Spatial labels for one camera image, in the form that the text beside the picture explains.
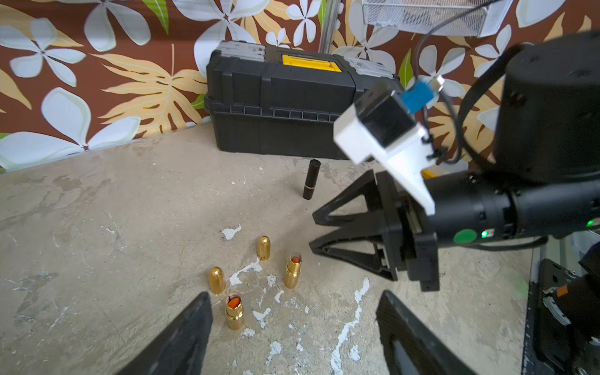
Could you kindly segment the gold lipstick cap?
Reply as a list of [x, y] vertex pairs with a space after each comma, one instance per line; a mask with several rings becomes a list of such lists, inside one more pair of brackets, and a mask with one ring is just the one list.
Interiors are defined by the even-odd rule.
[[259, 238], [256, 248], [256, 254], [260, 261], [270, 259], [271, 241], [267, 236]]
[[220, 295], [227, 288], [227, 281], [220, 267], [213, 267], [208, 275], [209, 290], [214, 295]]

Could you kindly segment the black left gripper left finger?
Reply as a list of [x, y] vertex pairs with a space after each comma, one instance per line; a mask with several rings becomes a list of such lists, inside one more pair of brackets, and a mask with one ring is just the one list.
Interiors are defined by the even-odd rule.
[[209, 292], [201, 292], [118, 373], [200, 374], [212, 325]]

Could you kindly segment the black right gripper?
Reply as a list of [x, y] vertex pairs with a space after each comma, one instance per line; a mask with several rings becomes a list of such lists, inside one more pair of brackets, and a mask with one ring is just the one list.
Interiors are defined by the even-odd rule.
[[[516, 198], [508, 181], [490, 173], [466, 172], [429, 179], [426, 186], [435, 203], [432, 215], [426, 214], [388, 173], [368, 170], [312, 214], [316, 225], [340, 227], [310, 242], [312, 253], [389, 281], [398, 281], [399, 272], [404, 271], [423, 292], [437, 292], [439, 249], [515, 237]], [[366, 212], [333, 215], [359, 197], [366, 203]], [[379, 226], [346, 225], [377, 210], [383, 217]], [[358, 242], [370, 244], [373, 250], [342, 248]]]

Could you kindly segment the gold lipstick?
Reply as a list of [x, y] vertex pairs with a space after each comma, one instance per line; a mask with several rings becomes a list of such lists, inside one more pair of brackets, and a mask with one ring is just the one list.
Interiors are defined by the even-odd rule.
[[300, 254], [293, 254], [289, 257], [284, 275], [284, 285], [286, 288], [294, 289], [297, 286], [302, 264], [303, 258]]
[[244, 326], [244, 306], [239, 293], [228, 295], [225, 313], [227, 325], [232, 331], [238, 331]]

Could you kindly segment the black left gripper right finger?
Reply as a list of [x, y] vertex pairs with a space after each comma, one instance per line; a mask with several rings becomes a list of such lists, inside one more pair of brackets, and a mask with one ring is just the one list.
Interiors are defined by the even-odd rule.
[[389, 373], [474, 373], [391, 291], [383, 291], [376, 317]]

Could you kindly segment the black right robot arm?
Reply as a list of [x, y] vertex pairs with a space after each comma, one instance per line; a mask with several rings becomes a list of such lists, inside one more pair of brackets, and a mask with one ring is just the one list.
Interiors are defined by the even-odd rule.
[[310, 243], [337, 259], [394, 281], [406, 271], [425, 292], [439, 288], [438, 250], [462, 246], [511, 251], [544, 245], [599, 226], [599, 33], [507, 49], [450, 115], [460, 129], [498, 81], [504, 84], [494, 161], [476, 152], [479, 170], [424, 179], [434, 151], [414, 117], [442, 80], [406, 92], [380, 81], [334, 124], [334, 140], [366, 172], [314, 214], [332, 231]]

